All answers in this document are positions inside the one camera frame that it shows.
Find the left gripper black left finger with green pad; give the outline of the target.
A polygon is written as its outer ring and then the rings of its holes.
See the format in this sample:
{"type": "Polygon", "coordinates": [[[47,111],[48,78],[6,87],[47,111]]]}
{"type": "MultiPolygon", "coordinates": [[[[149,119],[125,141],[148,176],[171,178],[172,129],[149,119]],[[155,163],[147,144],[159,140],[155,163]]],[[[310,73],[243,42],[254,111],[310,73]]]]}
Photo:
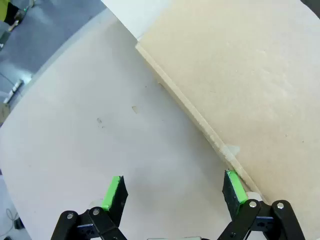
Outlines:
{"type": "Polygon", "coordinates": [[[101,206],[94,206],[84,213],[73,210],[61,213],[52,240],[125,240],[119,229],[128,197],[123,176],[114,176],[102,200],[101,206]]]}

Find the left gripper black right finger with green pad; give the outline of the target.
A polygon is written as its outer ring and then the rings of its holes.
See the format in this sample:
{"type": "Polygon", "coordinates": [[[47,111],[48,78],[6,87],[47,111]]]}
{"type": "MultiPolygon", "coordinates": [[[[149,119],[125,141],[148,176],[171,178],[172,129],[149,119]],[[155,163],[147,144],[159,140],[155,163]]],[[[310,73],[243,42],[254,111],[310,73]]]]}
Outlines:
{"type": "Polygon", "coordinates": [[[267,240],[304,240],[305,236],[291,204],[277,200],[271,205],[249,198],[237,173],[224,172],[222,193],[231,222],[220,240],[246,240],[251,232],[261,232],[267,240]]]}

